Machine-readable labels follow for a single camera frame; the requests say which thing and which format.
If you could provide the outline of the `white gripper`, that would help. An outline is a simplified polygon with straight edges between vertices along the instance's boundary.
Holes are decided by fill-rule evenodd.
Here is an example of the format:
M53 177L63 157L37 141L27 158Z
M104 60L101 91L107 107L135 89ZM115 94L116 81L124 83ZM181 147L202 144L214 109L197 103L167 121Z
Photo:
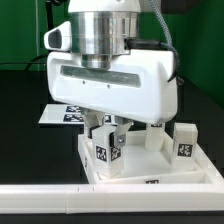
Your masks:
M65 52L52 52L47 60L52 98L88 108L82 111L82 117L91 133L104 125L105 113L116 115L114 148L126 144L132 120L160 124L176 115L173 71L174 55L170 51L133 50L114 57L108 70L86 69L81 66L80 56Z

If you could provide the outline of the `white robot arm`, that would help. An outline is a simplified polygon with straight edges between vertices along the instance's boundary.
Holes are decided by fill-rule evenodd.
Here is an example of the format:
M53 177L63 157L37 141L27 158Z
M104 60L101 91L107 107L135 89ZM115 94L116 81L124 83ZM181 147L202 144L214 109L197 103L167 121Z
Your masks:
M87 133L116 116L110 145L125 145L133 120L159 125L177 113L178 56L170 42L141 40L139 0L70 0L70 18L44 44L49 92L83 109Z

